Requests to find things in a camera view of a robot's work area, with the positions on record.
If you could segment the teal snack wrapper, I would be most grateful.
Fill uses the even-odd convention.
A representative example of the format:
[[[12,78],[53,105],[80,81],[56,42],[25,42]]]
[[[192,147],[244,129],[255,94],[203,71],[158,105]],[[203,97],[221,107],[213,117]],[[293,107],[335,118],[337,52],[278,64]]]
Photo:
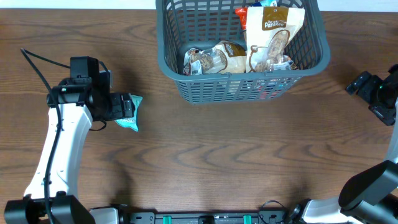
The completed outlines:
[[[139,127],[137,124],[137,110],[139,108],[139,105],[142,101],[142,97],[141,96],[137,96],[137,95],[131,95],[132,98],[132,103],[135,107],[134,112],[133,112],[133,117],[132,118],[123,118],[123,119],[117,119],[115,121],[116,124],[118,124],[119,126],[123,127],[123,128],[130,128],[132,130],[134,130],[135,132],[139,131]]]

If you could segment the grey plastic laundry basket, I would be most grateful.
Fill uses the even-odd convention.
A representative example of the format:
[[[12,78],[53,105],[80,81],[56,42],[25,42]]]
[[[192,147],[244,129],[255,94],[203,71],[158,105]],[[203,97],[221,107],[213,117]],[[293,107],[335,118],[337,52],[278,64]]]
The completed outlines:
[[[278,1],[282,7],[305,9],[303,27],[285,48],[296,70],[187,76],[185,53],[209,49],[222,40],[245,46],[235,9],[252,0],[156,0],[158,62],[181,97],[191,104],[262,101],[281,96],[303,77],[317,75],[330,61],[323,18],[316,0]]]

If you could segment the orange spaghetti pasta package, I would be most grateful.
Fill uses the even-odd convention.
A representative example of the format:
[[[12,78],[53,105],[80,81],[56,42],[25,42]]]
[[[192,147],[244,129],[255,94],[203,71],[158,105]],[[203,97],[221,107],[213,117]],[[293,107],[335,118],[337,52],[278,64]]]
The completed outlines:
[[[271,7],[242,7],[235,10],[240,18],[247,47],[246,74],[243,80],[236,80],[231,86],[239,91],[238,99],[265,100],[274,85],[265,79],[253,79],[250,75],[272,70],[269,59],[271,30],[266,27]]]

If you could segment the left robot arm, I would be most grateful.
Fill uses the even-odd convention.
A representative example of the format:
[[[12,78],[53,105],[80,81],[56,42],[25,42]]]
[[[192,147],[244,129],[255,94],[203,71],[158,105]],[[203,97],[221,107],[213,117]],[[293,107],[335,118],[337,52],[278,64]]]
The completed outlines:
[[[48,88],[49,126],[37,170],[20,200],[10,200],[6,223],[94,223],[78,200],[80,161],[95,121],[133,118],[129,93],[112,93],[111,72],[96,58],[72,57],[70,76]]]

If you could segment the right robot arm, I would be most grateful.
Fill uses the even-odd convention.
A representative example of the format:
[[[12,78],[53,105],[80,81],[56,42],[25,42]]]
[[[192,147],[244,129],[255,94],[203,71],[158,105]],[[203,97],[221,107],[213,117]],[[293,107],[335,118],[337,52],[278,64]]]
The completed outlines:
[[[339,196],[298,204],[284,223],[397,223],[397,65],[381,79],[365,71],[347,87],[369,110],[393,128],[384,160],[353,176]]]

